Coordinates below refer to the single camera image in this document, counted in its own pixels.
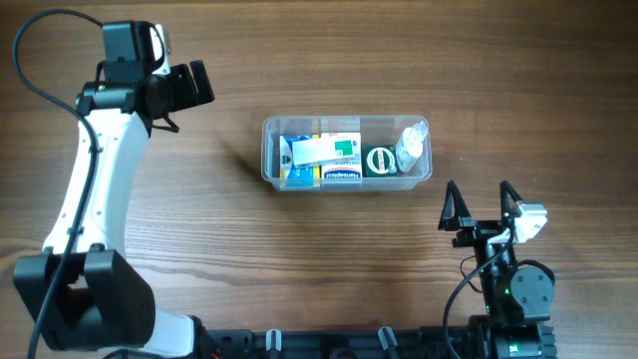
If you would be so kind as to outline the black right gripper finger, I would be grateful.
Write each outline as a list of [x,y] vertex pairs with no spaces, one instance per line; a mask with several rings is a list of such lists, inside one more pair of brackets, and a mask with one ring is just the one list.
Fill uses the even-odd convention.
[[517,204],[522,201],[522,197],[513,188],[513,186],[507,181],[503,180],[499,184],[499,202],[500,202],[500,214],[501,218],[505,219],[510,215],[511,205]]
[[445,203],[438,230],[461,230],[472,226],[472,216],[453,180],[447,183]]

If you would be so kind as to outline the white bottle clear cap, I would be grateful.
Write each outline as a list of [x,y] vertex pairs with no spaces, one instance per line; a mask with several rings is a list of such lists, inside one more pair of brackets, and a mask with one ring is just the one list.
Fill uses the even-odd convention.
[[398,169],[408,173],[423,154],[423,144],[429,134],[424,121],[405,128],[396,144]]

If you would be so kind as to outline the green square small box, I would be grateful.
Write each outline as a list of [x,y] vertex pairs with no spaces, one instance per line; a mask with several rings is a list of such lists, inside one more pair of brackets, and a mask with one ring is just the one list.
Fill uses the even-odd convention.
[[366,178],[388,178],[398,175],[395,147],[391,145],[364,148],[364,175]]

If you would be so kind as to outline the white Hansaplast box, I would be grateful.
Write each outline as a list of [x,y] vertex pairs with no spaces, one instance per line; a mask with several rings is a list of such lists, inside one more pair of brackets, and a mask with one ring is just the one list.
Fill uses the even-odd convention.
[[338,137],[349,139],[353,142],[352,159],[342,162],[323,165],[321,175],[323,179],[360,179],[363,176],[361,161],[361,134],[360,133],[322,133],[322,138]]

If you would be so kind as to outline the clear plastic container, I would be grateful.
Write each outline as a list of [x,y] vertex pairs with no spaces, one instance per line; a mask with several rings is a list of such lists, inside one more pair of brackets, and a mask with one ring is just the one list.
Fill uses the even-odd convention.
[[[393,191],[409,190],[427,180],[432,172],[430,129],[423,144],[423,154],[408,173],[398,169],[396,177],[366,178],[364,175],[364,148],[391,145],[395,147],[405,128],[427,120],[420,115],[346,115],[346,116],[276,116],[266,119],[262,127],[262,177],[278,190],[288,191]],[[279,137],[310,136],[322,133],[360,133],[363,176],[360,179],[320,179],[314,188],[282,188],[279,177]]]

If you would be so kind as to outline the white blue Panadol box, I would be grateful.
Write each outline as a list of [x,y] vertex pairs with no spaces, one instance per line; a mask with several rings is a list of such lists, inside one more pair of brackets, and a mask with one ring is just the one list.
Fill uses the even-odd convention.
[[356,142],[339,137],[317,138],[292,144],[293,164],[298,168],[323,166],[355,157]]

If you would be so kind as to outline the blue yellow VapoDrops box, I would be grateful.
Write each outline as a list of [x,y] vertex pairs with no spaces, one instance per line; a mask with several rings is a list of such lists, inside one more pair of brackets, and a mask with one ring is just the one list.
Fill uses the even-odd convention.
[[282,188],[314,188],[318,186],[315,181],[320,179],[320,166],[300,168],[293,164],[293,144],[317,138],[318,135],[279,137],[279,177],[283,181]]

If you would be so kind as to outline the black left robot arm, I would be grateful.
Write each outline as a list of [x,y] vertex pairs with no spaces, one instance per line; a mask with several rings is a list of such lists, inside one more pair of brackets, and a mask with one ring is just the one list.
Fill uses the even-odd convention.
[[128,263],[125,226],[136,169],[155,130],[213,99],[203,64],[171,65],[162,28],[102,25],[106,57],[71,114],[79,143],[58,219],[42,251],[20,258],[14,284],[34,319],[33,342],[111,358],[207,358],[201,321],[159,308]]

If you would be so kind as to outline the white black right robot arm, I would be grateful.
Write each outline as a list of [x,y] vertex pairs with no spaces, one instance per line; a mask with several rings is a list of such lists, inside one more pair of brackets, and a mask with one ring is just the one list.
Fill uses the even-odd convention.
[[[447,184],[438,229],[453,231],[453,246],[474,250],[476,268],[449,297],[443,335],[451,358],[555,358],[553,329],[546,325],[554,298],[555,275],[546,265],[518,260],[517,244],[534,238],[547,223],[540,203],[524,200],[506,180],[499,185],[500,218],[477,220],[458,186]],[[470,318],[467,333],[454,340],[450,313],[461,291],[477,277],[485,314]]]

